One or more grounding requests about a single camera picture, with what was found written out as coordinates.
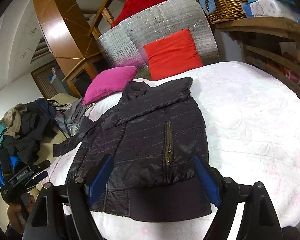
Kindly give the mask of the person's left hand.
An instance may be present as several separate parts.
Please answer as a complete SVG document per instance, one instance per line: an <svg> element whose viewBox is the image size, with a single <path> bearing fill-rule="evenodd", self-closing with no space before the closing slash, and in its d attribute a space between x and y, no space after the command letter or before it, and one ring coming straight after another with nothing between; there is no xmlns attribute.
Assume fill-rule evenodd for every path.
<svg viewBox="0 0 300 240"><path fill-rule="evenodd" d="M29 194L30 203L27 206L28 213L32 212L33 206L34 206L34 196ZM7 216L9 225L11 228L16 231L18 234L22 235L24 232L24 227L22 226L20 219L18 218L18 214L21 213L21 206L19 204L9 204L7 208Z"/></svg>

